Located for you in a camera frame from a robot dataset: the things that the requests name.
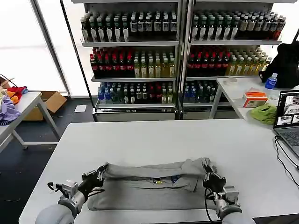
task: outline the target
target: purple cloth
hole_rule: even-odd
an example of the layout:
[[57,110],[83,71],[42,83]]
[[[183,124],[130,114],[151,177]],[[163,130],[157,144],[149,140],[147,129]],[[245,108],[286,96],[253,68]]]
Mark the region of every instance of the purple cloth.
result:
[[21,113],[15,109],[12,100],[8,96],[4,96],[0,109],[0,120],[13,121],[20,114]]

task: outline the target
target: table leg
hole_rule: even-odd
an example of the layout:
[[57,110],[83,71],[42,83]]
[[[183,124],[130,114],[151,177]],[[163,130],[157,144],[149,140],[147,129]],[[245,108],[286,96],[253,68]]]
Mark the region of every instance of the table leg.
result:
[[24,140],[19,136],[19,134],[13,130],[12,135],[14,136],[15,139],[19,141],[19,143],[23,146],[23,149],[27,149],[28,146],[26,146]]
[[50,127],[51,127],[54,135],[56,136],[56,138],[58,140],[60,140],[61,134],[59,133],[58,127],[56,126],[55,122],[53,121],[51,115],[48,112],[48,109],[47,109],[45,103],[42,101],[41,98],[38,99],[37,106],[38,106],[39,110],[42,112],[43,117],[46,119],[46,121],[50,125]]
[[209,115],[209,119],[214,119],[214,117],[215,117],[221,94],[222,94],[221,87],[218,86],[218,89],[217,89],[217,92],[216,92],[216,95],[214,98],[214,103],[213,103],[213,106],[212,106],[212,109],[211,109],[211,112]]

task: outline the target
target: laptop keyboard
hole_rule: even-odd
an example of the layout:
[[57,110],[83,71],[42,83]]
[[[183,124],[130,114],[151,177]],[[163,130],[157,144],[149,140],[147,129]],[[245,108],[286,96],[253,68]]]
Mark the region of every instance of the laptop keyboard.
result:
[[284,132],[281,135],[289,142],[291,146],[299,146],[299,131]]

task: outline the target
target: orange box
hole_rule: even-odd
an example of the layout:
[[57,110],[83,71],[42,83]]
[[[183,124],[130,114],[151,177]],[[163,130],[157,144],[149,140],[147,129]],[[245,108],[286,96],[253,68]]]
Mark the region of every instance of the orange box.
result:
[[264,92],[245,92],[243,99],[245,100],[243,107],[258,107],[264,105],[268,97]]

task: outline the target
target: small white object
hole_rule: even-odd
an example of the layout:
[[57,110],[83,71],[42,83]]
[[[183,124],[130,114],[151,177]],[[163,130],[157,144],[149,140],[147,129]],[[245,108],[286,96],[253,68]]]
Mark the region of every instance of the small white object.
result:
[[85,112],[85,110],[86,110],[86,104],[78,105],[78,106],[76,106],[74,113]]

